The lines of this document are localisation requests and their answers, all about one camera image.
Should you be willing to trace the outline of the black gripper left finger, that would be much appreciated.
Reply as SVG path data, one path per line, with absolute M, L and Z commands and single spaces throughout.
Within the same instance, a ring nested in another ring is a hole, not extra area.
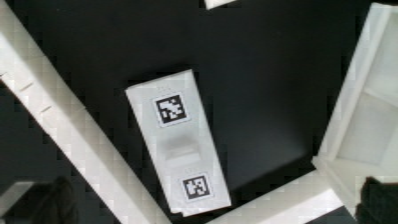
M 79 224 L 79 203 L 70 180 L 18 181 L 0 192 L 0 224 Z

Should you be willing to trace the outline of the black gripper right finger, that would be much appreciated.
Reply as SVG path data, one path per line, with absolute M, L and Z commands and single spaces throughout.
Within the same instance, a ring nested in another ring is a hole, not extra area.
M 356 207 L 358 224 L 398 224 L 398 183 L 367 178 L 361 203 Z

